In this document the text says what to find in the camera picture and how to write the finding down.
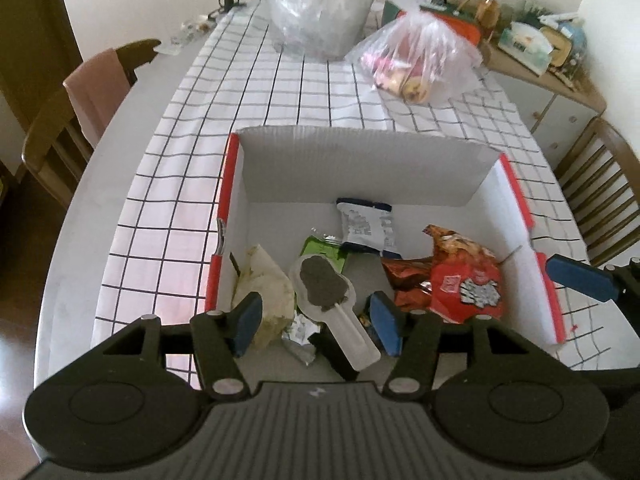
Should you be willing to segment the red chip bag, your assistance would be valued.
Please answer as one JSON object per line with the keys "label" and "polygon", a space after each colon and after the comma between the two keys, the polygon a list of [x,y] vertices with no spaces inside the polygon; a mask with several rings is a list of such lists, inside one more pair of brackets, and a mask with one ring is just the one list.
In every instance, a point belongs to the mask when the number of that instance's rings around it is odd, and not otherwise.
{"label": "red chip bag", "polygon": [[430,224],[424,233],[432,238],[433,255],[382,260],[396,306],[432,311],[456,324],[477,315],[502,318],[506,300],[495,255],[454,230]]}

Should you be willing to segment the orange basin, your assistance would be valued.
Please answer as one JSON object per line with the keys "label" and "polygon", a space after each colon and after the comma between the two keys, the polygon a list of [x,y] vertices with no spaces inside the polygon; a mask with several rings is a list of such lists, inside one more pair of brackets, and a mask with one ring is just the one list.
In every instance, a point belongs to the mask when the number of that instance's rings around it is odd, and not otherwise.
{"label": "orange basin", "polygon": [[446,23],[454,32],[468,40],[474,47],[477,47],[480,44],[482,33],[474,21],[469,20],[468,18],[460,18],[460,16],[452,13],[438,12],[435,10],[426,10],[425,12],[427,14],[433,14],[435,18]]}

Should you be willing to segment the glass jar amber liquid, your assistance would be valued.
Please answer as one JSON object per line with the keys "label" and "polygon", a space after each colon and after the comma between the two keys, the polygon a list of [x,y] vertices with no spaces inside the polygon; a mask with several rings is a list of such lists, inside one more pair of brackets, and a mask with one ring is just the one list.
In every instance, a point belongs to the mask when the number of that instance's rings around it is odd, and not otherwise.
{"label": "glass jar amber liquid", "polygon": [[500,18],[500,0],[480,0],[475,19],[480,26],[480,34],[489,40],[494,33]]}

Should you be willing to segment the white wooden sideboard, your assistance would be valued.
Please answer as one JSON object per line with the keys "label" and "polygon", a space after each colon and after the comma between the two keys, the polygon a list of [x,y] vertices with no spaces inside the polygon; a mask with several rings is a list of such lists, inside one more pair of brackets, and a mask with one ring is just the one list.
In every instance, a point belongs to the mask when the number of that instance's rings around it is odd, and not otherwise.
{"label": "white wooden sideboard", "polygon": [[555,169],[588,122],[606,110],[604,97],[585,75],[579,75],[570,89],[552,73],[536,76],[494,44],[483,41],[480,52]]}

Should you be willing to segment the white blue snack packet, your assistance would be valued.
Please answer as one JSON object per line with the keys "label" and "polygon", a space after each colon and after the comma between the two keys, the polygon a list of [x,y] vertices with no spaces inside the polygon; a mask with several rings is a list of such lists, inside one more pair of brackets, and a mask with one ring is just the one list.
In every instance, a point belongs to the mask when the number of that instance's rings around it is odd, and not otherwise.
{"label": "white blue snack packet", "polygon": [[340,197],[335,203],[341,214],[342,245],[346,249],[386,258],[400,257],[392,206],[350,197]]}

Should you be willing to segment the wooden slatted chair right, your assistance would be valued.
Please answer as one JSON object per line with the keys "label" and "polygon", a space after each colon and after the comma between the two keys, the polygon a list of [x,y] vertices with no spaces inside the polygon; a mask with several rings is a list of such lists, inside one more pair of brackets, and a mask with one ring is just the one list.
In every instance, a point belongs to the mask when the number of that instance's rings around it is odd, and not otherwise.
{"label": "wooden slatted chair right", "polygon": [[638,243],[639,159],[613,126],[591,119],[555,175],[594,266]]}

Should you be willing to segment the clear bag with snacks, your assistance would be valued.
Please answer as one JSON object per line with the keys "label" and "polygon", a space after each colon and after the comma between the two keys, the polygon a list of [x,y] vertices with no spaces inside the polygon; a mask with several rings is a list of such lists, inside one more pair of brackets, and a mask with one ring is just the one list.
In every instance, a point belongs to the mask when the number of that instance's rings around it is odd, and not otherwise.
{"label": "clear bag with snacks", "polygon": [[355,65],[376,88],[410,104],[440,105],[480,88],[483,62],[477,47],[428,12],[409,12],[350,50]]}

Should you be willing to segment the silver foil wrapper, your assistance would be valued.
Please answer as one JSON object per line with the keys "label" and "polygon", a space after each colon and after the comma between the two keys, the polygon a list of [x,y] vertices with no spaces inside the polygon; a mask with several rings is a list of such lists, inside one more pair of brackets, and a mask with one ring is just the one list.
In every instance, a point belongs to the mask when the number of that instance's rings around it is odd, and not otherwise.
{"label": "silver foil wrapper", "polygon": [[294,312],[293,321],[281,334],[282,344],[299,362],[308,366],[316,358],[316,347],[310,337],[320,333],[320,326],[299,311]]}

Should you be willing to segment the red white cardboard box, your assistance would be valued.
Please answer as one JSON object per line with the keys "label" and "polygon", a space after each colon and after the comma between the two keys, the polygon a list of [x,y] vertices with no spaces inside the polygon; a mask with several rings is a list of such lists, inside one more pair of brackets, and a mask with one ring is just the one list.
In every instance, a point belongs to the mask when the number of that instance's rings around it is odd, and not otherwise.
{"label": "red white cardboard box", "polygon": [[534,222],[509,162],[488,145],[434,134],[252,127],[230,136],[220,187],[214,305],[233,306],[250,248],[288,270],[314,233],[357,246],[345,272],[363,301],[386,289],[384,254],[424,257],[436,224],[498,259],[506,322],[541,347],[565,338]]}

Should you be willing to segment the tissue box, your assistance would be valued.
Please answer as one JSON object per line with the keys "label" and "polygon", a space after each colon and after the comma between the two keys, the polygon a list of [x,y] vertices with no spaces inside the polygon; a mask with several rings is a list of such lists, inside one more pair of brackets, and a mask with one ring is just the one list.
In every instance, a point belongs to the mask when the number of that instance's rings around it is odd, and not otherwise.
{"label": "tissue box", "polygon": [[512,22],[503,29],[498,48],[537,76],[548,70],[553,51],[552,44],[538,28],[521,22]]}

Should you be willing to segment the green snack packet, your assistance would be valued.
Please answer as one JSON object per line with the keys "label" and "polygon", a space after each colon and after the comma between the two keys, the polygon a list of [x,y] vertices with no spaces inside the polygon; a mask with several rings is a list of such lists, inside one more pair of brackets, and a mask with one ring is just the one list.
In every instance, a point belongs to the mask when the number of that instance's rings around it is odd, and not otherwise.
{"label": "green snack packet", "polygon": [[342,240],[332,234],[326,234],[312,229],[311,234],[306,238],[301,256],[322,255],[331,260],[338,272],[343,272],[346,266],[347,252],[342,247]]}

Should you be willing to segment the white grid tablecloth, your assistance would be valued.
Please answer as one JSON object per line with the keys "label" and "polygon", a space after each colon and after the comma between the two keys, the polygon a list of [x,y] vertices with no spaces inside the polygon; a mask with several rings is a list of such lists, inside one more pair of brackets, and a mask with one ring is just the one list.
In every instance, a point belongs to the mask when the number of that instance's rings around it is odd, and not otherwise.
{"label": "white grid tablecloth", "polygon": [[[585,259],[585,243],[540,147],[491,76],[477,75],[477,90],[440,105],[409,104],[376,88],[349,62],[278,51],[263,4],[228,14],[178,85],[134,174],[103,275],[93,341],[107,340],[139,320],[182,325],[195,315],[234,309],[214,305],[214,266],[228,143],[245,128],[413,132],[488,145],[512,168],[544,263],[553,255]],[[536,346],[572,370],[606,367],[611,348],[596,305],[551,284],[565,338]],[[382,382],[392,360],[378,351],[381,359],[356,372],[360,378]],[[241,370],[250,382],[336,378],[326,359],[308,366],[299,362],[281,335],[263,349],[250,344]]]}

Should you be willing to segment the wooden chair with pink cloth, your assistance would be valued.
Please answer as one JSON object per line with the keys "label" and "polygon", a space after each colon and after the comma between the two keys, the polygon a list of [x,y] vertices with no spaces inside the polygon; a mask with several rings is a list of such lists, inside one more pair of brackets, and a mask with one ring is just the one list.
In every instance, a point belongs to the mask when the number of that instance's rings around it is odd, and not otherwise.
{"label": "wooden chair with pink cloth", "polygon": [[22,161],[36,181],[68,208],[88,162],[137,81],[157,56],[157,39],[107,49],[81,63],[43,104],[30,125]]}

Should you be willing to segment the pale yellow snack bag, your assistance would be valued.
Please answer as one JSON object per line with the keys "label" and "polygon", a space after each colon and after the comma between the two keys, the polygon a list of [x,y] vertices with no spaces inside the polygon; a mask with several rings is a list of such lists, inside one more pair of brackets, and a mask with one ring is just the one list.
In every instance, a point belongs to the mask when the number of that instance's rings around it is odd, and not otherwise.
{"label": "pale yellow snack bag", "polygon": [[250,292],[257,292],[262,298],[262,322],[253,337],[252,346],[263,349],[279,338],[293,322],[295,294],[290,279],[260,245],[247,252],[232,307],[238,306]]}

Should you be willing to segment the large clear plastic bag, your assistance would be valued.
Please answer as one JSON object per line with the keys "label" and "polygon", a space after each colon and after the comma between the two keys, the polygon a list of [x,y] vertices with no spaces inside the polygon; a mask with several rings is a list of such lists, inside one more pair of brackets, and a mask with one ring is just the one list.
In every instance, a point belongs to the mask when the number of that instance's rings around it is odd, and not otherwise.
{"label": "large clear plastic bag", "polygon": [[337,61],[362,37],[374,0],[266,0],[276,49],[296,58]]}

